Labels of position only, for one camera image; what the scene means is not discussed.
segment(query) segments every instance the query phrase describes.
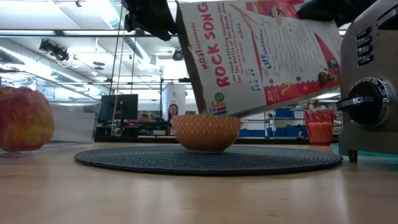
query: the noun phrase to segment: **textured bowl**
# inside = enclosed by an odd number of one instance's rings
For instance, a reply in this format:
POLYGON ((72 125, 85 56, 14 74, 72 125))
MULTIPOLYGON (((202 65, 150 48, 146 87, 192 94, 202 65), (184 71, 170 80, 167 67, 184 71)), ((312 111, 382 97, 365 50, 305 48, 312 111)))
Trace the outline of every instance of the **textured bowl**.
POLYGON ((222 153, 238 138, 241 121, 234 116, 181 115, 173 117, 173 132, 190 152, 222 153))

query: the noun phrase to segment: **toaster knob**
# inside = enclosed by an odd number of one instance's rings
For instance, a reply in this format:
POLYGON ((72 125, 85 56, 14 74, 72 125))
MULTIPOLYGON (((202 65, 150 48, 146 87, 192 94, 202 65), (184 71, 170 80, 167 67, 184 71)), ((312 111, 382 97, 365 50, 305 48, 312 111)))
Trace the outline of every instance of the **toaster knob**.
POLYGON ((364 128, 376 128, 388 119, 392 99, 389 84, 366 77, 351 87, 347 99, 337 102, 337 110, 347 112, 353 122, 364 128))

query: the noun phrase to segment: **silver toaster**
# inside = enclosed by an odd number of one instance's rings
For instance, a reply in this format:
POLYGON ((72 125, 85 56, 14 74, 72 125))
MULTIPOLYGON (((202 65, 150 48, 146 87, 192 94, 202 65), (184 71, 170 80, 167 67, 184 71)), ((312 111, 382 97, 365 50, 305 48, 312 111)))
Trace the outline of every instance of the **silver toaster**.
POLYGON ((398 0, 378 0, 351 23, 341 46, 340 151, 398 154, 398 0))

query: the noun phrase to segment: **apple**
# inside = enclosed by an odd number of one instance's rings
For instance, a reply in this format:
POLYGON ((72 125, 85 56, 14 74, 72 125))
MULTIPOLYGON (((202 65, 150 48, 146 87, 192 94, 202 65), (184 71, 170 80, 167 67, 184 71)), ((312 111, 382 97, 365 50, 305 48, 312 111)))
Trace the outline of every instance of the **apple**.
POLYGON ((34 151, 53 138, 50 103, 30 88, 0 87, 0 149, 34 151))

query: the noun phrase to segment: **teal surface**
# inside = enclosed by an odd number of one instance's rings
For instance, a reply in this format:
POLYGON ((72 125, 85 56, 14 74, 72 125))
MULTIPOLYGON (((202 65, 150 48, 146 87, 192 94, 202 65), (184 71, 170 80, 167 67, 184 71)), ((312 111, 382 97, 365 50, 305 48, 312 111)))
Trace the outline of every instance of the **teal surface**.
MULTIPOLYGON (((332 143, 330 146, 333 148, 333 152, 338 154, 338 143, 332 143)), ((361 152, 358 151, 359 156, 375 156, 375 157, 389 157, 389 158, 398 158, 396 155, 390 154, 382 154, 382 153, 375 153, 375 152, 361 152)))

